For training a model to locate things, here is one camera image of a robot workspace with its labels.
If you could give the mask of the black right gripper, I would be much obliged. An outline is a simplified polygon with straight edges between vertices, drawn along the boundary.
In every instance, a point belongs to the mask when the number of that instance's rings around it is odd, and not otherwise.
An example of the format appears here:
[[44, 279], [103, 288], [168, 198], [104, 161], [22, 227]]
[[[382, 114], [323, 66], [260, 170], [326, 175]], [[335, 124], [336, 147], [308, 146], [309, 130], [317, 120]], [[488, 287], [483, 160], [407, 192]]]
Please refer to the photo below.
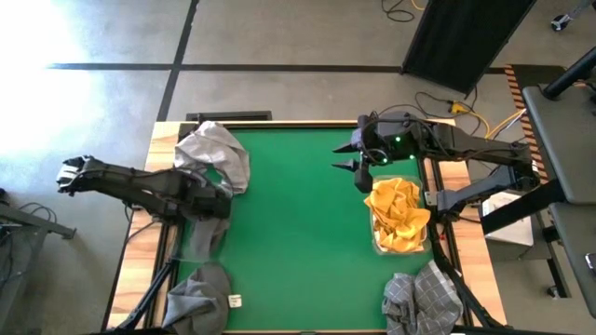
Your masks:
[[[388, 165], [393, 161], [414, 159], [420, 152], [421, 120], [409, 113], [395, 112], [381, 116], [376, 112], [361, 115], [352, 132], [351, 142], [333, 149], [335, 154], [360, 152], [361, 158], [371, 165]], [[334, 168], [356, 172], [360, 161], [349, 159], [332, 163]]]

